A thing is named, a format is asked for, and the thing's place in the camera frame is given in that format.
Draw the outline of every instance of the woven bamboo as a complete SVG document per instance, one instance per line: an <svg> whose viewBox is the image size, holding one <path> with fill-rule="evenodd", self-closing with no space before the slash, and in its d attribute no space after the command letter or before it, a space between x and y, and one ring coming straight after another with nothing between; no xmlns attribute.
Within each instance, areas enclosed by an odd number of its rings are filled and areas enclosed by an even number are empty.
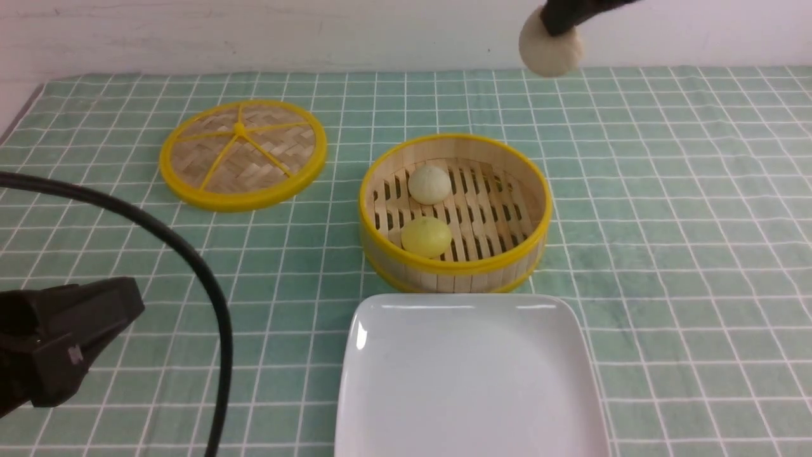
<svg viewBox="0 0 812 457"><path fill-rule="evenodd" d="M451 178L451 195L433 206L408 195L410 174L424 164L447 170ZM361 240L371 264L400 289L502 291L520 284L541 258L546 236L539 231L549 223L548 202L541 173L507 146L472 136L427 137L396 148L370 169L360 209L372 227L365 226ZM400 230L420 215L444 220L452 235L451 247L423 264L400 255ZM387 243L397 255L387 252Z"/></svg>
<svg viewBox="0 0 812 457"><path fill-rule="evenodd" d="M171 148L186 184L214 194L246 194L282 184L310 160L313 127L285 107L239 105L192 122Z"/></svg>

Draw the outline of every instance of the bamboo steamer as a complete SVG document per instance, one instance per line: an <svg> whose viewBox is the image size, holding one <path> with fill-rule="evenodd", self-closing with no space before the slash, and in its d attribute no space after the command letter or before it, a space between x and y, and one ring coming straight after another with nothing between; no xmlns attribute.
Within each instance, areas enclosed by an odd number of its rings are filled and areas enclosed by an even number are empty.
<svg viewBox="0 0 812 457"><path fill-rule="evenodd" d="M451 195L425 206L408 195L409 176L431 164L449 173ZM418 293L501 293L541 260L553 206L544 175L519 151L468 134L407 141L367 171L358 198L361 245L396 289ZM448 223L451 247L435 259L404 250L400 230L433 216Z"/></svg>

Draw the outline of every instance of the white plate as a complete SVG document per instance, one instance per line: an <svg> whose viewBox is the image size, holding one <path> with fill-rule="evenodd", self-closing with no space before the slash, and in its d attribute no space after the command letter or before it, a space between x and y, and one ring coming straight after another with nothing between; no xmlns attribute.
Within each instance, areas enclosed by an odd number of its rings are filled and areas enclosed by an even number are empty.
<svg viewBox="0 0 812 457"><path fill-rule="evenodd" d="M606 457L589 353L566 303L384 294L356 310L335 457Z"/></svg>

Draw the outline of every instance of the yellow bun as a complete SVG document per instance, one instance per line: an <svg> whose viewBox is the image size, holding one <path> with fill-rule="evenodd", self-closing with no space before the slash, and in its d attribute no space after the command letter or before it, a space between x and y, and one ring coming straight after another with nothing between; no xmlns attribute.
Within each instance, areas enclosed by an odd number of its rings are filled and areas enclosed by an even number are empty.
<svg viewBox="0 0 812 457"><path fill-rule="evenodd" d="M551 37L540 17L542 8L533 11L519 33L519 55L525 66L539 76L563 76L578 68L584 47L575 28Z"/></svg>

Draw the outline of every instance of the bamboo steamer lid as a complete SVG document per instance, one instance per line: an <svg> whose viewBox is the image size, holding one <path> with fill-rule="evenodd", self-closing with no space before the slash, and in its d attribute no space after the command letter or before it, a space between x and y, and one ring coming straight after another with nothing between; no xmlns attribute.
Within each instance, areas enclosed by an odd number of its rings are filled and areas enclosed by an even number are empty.
<svg viewBox="0 0 812 457"><path fill-rule="evenodd" d="M309 112L275 100L221 105L183 122L161 150L164 181L211 211L250 211L287 200L324 168L324 128Z"/></svg>

